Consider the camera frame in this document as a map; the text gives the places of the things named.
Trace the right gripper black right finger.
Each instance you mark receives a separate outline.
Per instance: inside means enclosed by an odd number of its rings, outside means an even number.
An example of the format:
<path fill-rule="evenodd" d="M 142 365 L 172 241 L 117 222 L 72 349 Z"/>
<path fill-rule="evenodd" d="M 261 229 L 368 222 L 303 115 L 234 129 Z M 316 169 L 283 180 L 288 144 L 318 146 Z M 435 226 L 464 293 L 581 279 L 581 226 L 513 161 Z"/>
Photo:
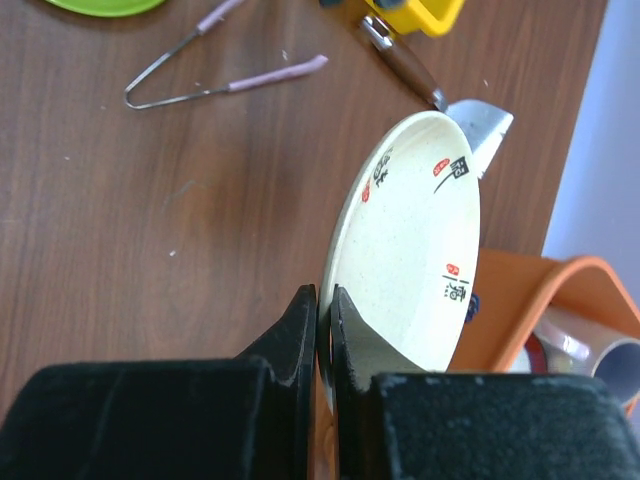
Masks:
<path fill-rule="evenodd" d="M 330 304 L 339 479 L 635 479 L 639 445 L 598 380 L 427 373 L 382 340 L 343 287 Z"/>

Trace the pink metal tongs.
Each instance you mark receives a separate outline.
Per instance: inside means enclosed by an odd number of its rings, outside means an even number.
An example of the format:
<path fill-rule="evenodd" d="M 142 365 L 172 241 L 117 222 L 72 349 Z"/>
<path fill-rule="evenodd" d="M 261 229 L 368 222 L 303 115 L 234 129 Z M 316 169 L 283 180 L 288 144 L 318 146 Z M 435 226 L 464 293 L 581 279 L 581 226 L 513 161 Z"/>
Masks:
<path fill-rule="evenodd" d="M 142 69 L 123 90 L 124 105 L 133 111 L 145 111 L 210 98 L 231 95 L 270 84 L 279 84 L 312 75 L 329 63 L 322 54 L 307 55 L 295 62 L 283 56 L 278 46 L 279 28 L 286 16 L 280 13 L 284 1 L 221 1 L 214 6 L 177 44 L 160 54 Z M 196 81 L 179 94 L 143 98 L 138 93 L 144 82 L 191 45 L 224 35 L 221 44 L 212 49 L 212 66 L 202 71 L 211 73 L 210 80 Z"/>

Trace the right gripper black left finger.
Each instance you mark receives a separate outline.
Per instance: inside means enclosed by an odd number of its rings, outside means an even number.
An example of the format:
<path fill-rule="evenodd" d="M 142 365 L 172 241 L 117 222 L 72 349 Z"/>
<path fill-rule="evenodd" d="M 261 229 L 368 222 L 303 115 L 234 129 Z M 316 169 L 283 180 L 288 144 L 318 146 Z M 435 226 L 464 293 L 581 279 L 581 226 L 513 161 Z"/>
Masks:
<path fill-rule="evenodd" d="M 37 371 L 1 426 L 5 479 L 309 479 L 315 288 L 225 359 Z"/>

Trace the cream plate with maroon rim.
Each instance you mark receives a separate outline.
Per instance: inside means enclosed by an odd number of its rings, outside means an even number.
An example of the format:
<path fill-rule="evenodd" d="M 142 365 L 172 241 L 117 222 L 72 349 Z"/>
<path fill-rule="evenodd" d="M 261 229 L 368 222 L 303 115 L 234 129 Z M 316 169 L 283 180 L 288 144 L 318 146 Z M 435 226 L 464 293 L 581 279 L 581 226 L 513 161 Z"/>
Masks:
<path fill-rule="evenodd" d="M 541 340 L 532 333 L 509 368 L 510 374 L 547 374 L 548 361 Z"/>

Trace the orange plastic bin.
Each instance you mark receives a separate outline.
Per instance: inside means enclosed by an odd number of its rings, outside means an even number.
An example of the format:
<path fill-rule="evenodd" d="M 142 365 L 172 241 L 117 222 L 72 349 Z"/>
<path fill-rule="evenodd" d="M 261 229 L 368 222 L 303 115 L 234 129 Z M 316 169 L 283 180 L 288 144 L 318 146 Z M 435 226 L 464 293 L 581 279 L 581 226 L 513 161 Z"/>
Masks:
<path fill-rule="evenodd" d="M 549 305 L 639 336 L 638 307 L 599 257 L 558 261 L 482 248 L 474 292 L 479 311 L 463 328 L 450 372 L 506 371 Z"/>

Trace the yellow plastic tray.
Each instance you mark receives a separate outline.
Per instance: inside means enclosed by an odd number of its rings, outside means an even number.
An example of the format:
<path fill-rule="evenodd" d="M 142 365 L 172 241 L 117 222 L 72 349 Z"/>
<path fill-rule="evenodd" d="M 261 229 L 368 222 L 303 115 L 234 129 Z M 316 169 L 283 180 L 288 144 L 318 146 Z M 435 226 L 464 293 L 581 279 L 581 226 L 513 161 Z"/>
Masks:
<path fill-rule="evenodd" d="M 464 0 L 366 0 L 369 9 L 400 35 L 422 32 L 429 37 L 447 34 Z"/>

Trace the small lime green plate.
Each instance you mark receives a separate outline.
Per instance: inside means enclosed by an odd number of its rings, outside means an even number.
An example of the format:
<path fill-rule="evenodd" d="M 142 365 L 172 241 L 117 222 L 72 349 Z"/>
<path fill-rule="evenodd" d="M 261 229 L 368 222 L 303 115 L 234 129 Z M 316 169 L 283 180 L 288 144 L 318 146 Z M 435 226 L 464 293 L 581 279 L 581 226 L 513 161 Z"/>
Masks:
<path fill-rule="evenodd" d="M 73 13 L 97 18 L 122 18 L 146 13 L 165 0 L 48 0 Z"/>

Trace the lavender mug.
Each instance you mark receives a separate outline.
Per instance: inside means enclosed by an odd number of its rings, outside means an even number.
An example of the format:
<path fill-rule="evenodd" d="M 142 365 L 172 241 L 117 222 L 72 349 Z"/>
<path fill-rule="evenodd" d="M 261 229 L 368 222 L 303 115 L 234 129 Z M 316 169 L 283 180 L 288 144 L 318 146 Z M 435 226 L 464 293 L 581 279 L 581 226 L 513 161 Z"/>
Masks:
<path fill-rule="evenodd" d="M 638 339 L 557 307 L 544 311 L 533 333 L 547 372 L 596 378 L 624 407 L 638 396 Z"/>

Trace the small cream floral plate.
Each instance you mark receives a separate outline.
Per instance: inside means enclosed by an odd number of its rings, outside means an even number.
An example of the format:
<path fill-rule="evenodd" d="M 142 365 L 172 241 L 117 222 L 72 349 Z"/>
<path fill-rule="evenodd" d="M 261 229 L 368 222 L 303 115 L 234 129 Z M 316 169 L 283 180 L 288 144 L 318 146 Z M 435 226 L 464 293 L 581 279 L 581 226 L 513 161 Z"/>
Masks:
<path fill-rule="evenodd" d="M 412 114 L 364 161 L 330 242 L 319 298 L 318 361 L 328 396 L 330 304 L 346 289 L 376 350 L 444 372 L 458 345 L 479 256 L 479 182 L 458 124 Z"/>

